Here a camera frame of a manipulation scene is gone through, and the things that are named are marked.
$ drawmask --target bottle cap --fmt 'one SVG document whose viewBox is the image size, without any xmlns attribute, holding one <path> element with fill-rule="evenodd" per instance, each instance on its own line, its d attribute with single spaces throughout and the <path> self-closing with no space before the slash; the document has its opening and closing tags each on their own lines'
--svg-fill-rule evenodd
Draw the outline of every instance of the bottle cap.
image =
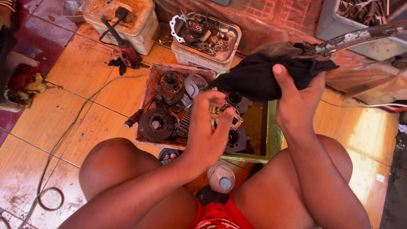
<svg viewBox="0 0 407 229">
<path fill-rule="evenodd" d="M 222 178 L 219 180 L 219 186 L 220 186 L 221 189 L 223 189 L 223 190 L 228 190 L 228 189 L 230 188 L 230 186 L 231 186 L 230 180 L 229 180 L 228 178 L 226 178 L 226 177 L 222 177 Z"/>
</svg>

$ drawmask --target black rag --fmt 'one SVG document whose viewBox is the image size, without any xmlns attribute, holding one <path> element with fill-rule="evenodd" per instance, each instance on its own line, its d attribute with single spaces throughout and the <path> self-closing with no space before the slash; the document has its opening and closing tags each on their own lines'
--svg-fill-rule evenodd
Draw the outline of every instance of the black rag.
<svg viewBox="0 0 407 229">
<path fill-rule="evenodd" d="M 261 53 L 247 56 L 230 73 L 220 74 L 210 86 L 219 91 L 238 92 L 252 101 L 264 102 L 281 98 L 281 88 L 273 73 L 273 65 L 284 65 L 298 90 L 308 86 L 320 72 L 337 69 L 332 60 L 269 57 Z"/>
<path fill-rule="evenodd" d="M 124 64 L 122 58 L 120 58 L 120 57 L 117 58 L 117 60 L 111 59 L 107 65 L 119 67 L 120 75 L 123 75 L 126 72 L 126 65 Z"/>
</svg>

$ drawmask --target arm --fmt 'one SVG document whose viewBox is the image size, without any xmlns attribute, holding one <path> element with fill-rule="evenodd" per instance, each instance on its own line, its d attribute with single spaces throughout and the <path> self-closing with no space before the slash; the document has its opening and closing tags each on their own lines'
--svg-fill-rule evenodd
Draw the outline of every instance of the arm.
<svg viewBox="0 0 407 229">
<path fill-rule="evenodd" d="M 313 116 L 324 91 L 325 73 L 316 76 L 306 89 L 298 91 L 282 65 L 275 65 L 273 72 L 282 90 L 277 122 L 287 140 L 311 216 L 323 229 L 370 229 L 362 204 L 313 130 Z"/>
<path fill-rule="evenodd" d="M 217 91 L 198 95 L 194 101 L 187 147 L 179 158 L 98 194 L 59 229 L 133 228 L 167 195 L 214 165 L 226 147 L 233 110 L 224 112 L 215 130 L 210 122 L 209 106 L 220 106 L 225 99 L 226 96 Z"/>
</svg>

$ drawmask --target plastic bottle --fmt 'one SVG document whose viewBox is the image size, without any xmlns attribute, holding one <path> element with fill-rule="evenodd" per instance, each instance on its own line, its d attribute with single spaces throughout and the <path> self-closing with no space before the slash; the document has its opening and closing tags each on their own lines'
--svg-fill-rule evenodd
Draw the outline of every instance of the plastic bottle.
<svg viewBox="0 0 407 229">
<path fill-rule="evenodd" d="M 226 162 L 219 160 L 210 167 L 206 174 L 210 188 L 221 193 L 228 193 L 234 186 L 234 173 Z"/>
</svg>

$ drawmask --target red shorts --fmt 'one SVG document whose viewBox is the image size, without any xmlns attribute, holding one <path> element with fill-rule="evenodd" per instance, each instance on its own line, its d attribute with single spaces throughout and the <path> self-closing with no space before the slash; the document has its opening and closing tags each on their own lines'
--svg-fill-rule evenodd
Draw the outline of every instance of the red shorts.
<svg viewBox="0 0 407 229">
<path fill-rule="evenodd" d="M 202 206 L 198 201 L 198 206 L 197 215 L 189 229 L 207 228 L 209 225 L 217 225 L 216 228 L 255 229 L 237 209 L 232 197 L 225 205 L 210 203 Z"/>
</svg>

